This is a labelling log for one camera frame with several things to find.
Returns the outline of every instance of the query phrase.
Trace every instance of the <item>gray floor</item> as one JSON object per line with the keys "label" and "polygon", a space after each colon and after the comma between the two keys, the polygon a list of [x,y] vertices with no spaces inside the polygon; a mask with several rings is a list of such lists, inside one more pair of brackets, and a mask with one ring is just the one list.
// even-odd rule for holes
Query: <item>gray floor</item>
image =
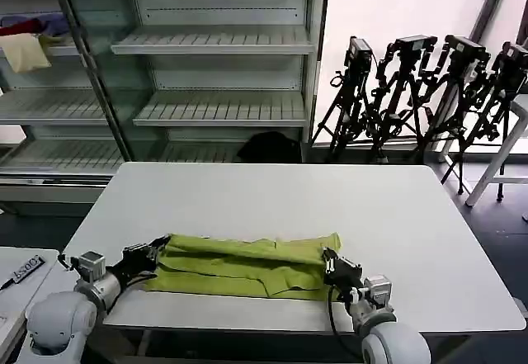
{"label": "gray floor", "polygon": [[[441,175],[441,166],[433,169]],[[466,166],[466,178],[478,181],[485,165]],[[528,175],[528,165],[510,166],[508,171]],[[501,275],[511,294],[528,304],[528,223],[521,218],[528,213],[528,187],[505,186],[503,203],[496,202],[497,189],[490,186],[481,201],[469,209],[467,195],[458,196],[455,177],[446,189],[473,230],[486,254]],[[82,222],[79,217],[16,217],[0,215],[0,245],[62,249]],[[493,306],[493,292],[483,296]],[[454,364],[517,364],[528,362],[528,331],[488,335],[455,357]]]}
{"label": "gray floor", "polygon": [[[476,184],[486,166],[477,163],[466,165],[465,178],[471,185]],[[443,174],[443,167],[436,165],[433,169],[437,175]],[[507,173],[528,176],[528,165],[507,166]],[[528,223],[521,217],[522,214],[528,213],[528,186],[505,185],[504,200],[502,203],[497,203],[497,185],[491,185],[473,209],[464,204],[467,194],[462,196],[456,194],[458,182],[455,176],[450,177],[445,187],[508,290],[528,305],[528,277],[525,273],[528,269]],[[490,296],[483,299],[489,300],[491,307],[493,292],[490,291]],[[450,361],[453,364],[527,362],[528,331],[526,330],[519,333],[488,335]]]}

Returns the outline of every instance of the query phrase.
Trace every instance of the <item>metal frame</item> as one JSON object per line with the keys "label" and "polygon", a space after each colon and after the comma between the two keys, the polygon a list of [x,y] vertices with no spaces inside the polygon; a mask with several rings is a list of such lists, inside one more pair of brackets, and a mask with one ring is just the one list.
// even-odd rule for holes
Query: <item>metal frame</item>
{"label": "metal frame", "polygon": [[480,13],[478,15],[477,21],[471,31],[469,39],[473,42],[479,42],[482,38],[486,29],[489,26],[489,22],[493,18],[495,11],[497,10],[498,4],[501,0],[485,0]]}
{"label": "metal frame", "polygon": [[108,121],[108,125],[121,152],[121,155],[125,161],[132,160],[132,151],[130,150],[130,145],[128,144],[125,134],[117,120],[116,112],[110,103],[106,87],[98,75],[96,61],[88,51],[89,47],[87,46],[87,41],[83,37],[82,31],[79,28],[80,24],[78,22],[77,16],[75,15],[75,11],[73,10],[71,0],[58,1],[64,15],[68,20],[73,41],[79,51],[82,64],[86,68],[88,78],[90,79],[93,90],[96,93],[99,104],[101,105],[103,113],[105,114],[105,118]]}
{"label": "metal frame", "polygon": [[517,123],[513,126],[510,134],[504,140],[500,150],[493,157],[492,162],[489,164],[488,168],[484,172],[483,176],[478,180],[477,185],[473,190],[469,191],[469,197],[465,201],[465,204],[469,207],[473,207],[477,204],[480,197],[484,193],[484,190],[489,184],[503,184],[503,183],[515,183],[515,184],[528,184],[527,177],[508,177],[508,176],[499,176],[496,177],[495,174],[504,164],[507,159],[508,154],[512,150],[515,143],[523,136],[528,127],[528,94],[520,94],[516,97],[516,100],[511,102],[511,111],[519,116]]}

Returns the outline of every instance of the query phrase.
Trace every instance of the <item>yellow cloth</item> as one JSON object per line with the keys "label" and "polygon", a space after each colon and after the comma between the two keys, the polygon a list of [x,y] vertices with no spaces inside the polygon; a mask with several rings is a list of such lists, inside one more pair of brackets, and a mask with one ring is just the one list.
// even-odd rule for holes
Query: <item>yellow cloth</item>
{"label": "yellow cloth", "polygon": [[338,234],[282,242],[215,240],[173,235],[148,282],[154,291],[325,300],[323,247],[338,250]]}
{"label": "yellow cloth", "polygon": [[39,39],[32,34],[0,36],[0,48],[15,73],[51,67]]}

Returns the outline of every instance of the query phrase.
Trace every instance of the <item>green cloth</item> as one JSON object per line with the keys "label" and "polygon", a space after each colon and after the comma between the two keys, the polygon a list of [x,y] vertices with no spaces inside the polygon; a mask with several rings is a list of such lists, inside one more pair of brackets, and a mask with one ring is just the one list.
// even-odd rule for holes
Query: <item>green cloth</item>
{"label": "green cloth", "polygon": [[215,240],[174,234],[163,250],[153,291],[325,300],[323,247],[339,250],[338,234],[283,242]]}

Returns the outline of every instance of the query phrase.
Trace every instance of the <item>table leg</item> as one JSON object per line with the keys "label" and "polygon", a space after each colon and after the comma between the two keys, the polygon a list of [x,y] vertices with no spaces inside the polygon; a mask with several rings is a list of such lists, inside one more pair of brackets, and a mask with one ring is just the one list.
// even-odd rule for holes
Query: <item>table leg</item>
{"label": "table leg", "polygon": [[515,145],[517,140],[524,134],[527,126],[528,118],[520,116],[515,126],[513,126],[511,133],[504,140],[504,144],[502,144],[498,153],[493,157],[493,160],[484,172],[484,175],[480,178],[480,180],[478,180],[473,192],[471,192],[467,201],[465,201],[467,206],[473,207],[477,201],[479,201],[480,197],[484,193],[484,190],[492,181],[493,177],[495,177],[497,170],[506,161],[508,155],[512,151],[513,145]]}

